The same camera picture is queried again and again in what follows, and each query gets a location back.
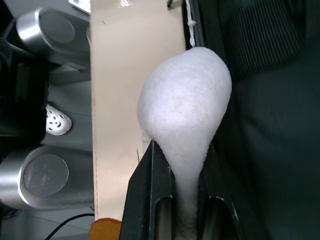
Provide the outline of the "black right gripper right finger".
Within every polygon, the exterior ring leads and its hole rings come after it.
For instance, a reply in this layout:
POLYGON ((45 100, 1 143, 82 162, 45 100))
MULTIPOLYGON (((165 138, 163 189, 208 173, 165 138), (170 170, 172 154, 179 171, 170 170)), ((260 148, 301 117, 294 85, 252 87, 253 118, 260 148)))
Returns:
POLYGON ((199 177, 199 239, 244 239, 227 180, 212 144, 199 177))

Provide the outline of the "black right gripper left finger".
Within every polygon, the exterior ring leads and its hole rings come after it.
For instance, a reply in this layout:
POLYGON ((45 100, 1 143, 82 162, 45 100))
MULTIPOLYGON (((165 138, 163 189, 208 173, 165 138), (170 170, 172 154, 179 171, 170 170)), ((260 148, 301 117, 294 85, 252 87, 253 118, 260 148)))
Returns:
POLYGON ((151 141, 128 182, 119 238, 173 240, 175 224, 175 176, 159 145, 151 141))

